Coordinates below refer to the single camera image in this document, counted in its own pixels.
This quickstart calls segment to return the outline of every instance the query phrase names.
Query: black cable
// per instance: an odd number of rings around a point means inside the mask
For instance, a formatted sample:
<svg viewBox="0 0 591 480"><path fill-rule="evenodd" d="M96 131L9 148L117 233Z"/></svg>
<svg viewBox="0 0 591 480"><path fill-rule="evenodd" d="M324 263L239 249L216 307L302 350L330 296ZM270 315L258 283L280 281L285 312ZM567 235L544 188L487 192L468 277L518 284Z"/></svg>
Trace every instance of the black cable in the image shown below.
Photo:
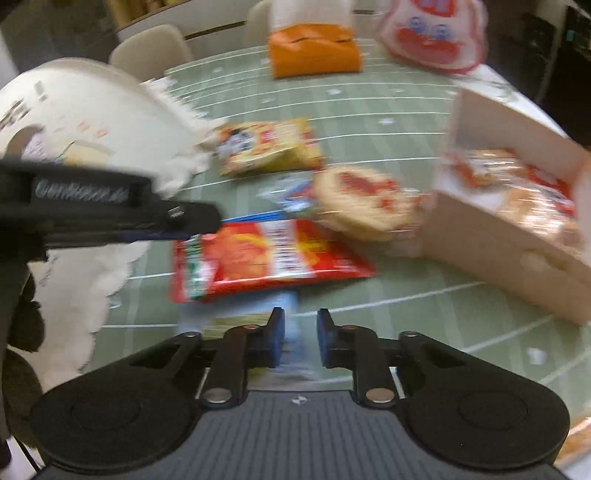
<svg viewBox="0 0 591 480"><path fill-rule="evenodd" d="M16 437L14 437L14 439L17 441L18 446L21 448L23 454L25 455L25 457L27 457L27 460L29 460L29 463L31 464L31 466L33 467L33 469L39 473L41 472L41 468L39 467L39 465L37 465L37 462L35 461L35 459L33 458L33 456L30 454L29 450L27 447L25 447L25 445Z"/></svg>

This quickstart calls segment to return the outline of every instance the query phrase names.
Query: chair backrest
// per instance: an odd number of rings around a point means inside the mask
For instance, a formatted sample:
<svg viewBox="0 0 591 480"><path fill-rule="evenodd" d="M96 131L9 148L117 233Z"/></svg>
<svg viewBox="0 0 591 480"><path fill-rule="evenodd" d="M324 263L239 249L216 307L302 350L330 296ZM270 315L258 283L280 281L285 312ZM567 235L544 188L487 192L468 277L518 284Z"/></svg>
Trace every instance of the chair backrest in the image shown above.
<svg viewBox="0 0 591 480"><path fill-rule="evenodd" d="M109 63L145 82L193 60L180 30L173 25L159 25L124 40L111 53Z"/></svg>
<svg viewBox="0 0 591 480"><path fill-rule="evenodd" d="M270 35L272 0L261 0L248 12L244 31L244 46L266 45Z"/></svg>

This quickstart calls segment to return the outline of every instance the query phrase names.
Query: metal screw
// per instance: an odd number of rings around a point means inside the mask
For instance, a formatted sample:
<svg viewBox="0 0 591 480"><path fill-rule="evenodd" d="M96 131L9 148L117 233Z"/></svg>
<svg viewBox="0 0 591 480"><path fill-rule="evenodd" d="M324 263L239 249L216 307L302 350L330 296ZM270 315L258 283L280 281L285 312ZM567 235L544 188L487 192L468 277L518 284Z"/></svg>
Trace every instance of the metal screw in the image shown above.
<svg viewBox="0 0 591 480"><path fill-rule="evenodd" d="M227 388L210 388L203 394L209 403L226 403L232 398L232 392Z"/></svg>
<svg viewBox="0 0 591 480"><path fill-rule="evenodd" d="M171 208L168 211L168 217L172 220L177 220L184 215L184 210L180 206L176 206L175 208Z"/></svg>
<svg viewBox="0 0 591 480"><path fill-rule="evenodd" d="M372 388L365 396L372 403L388 403L396 397L394 392L388 388Z"/></svg>

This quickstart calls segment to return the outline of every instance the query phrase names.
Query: cartoon eye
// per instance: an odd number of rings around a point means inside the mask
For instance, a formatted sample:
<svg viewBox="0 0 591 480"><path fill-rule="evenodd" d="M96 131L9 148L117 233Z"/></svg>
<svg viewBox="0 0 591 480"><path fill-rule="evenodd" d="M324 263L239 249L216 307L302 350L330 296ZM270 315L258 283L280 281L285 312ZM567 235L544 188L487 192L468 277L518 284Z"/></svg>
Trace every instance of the cartoon eye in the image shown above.
<svg viewBox="0 0 591 480"><path fill-rule="evenodd" d="M408 27L419 35L427 30L427 23L421 17L412 17L408 20Z"/></svg>
<svg viewBox="0 0 591 480"><path fill-rule="evenodd" d="M452 37L452 32L448 25L435 25L431 31L431 36L435 40L449 40Z"/></svg>

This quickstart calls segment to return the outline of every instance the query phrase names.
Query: black circular joint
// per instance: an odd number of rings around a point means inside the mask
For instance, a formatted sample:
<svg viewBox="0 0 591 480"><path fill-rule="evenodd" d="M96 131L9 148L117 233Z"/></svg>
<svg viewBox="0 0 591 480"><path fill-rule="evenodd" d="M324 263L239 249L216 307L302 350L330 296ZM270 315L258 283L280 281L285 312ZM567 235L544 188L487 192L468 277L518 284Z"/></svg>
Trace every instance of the black circular joint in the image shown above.
<svg viewBox="0 0 591 480"><path fill-rule="evenodd" d="M125 472L174 450L193 422L191 401L138 368L89 374L48 392L33 407L41 450L64 469Z"/></svg>
<svg viewBox="0 0 591 480"><path fill-rule="evenodd" d="M444 373L410 399L412 434L445 461L479 471L553 461L569 431L566 406L542 385L508 375Z"/></svg>

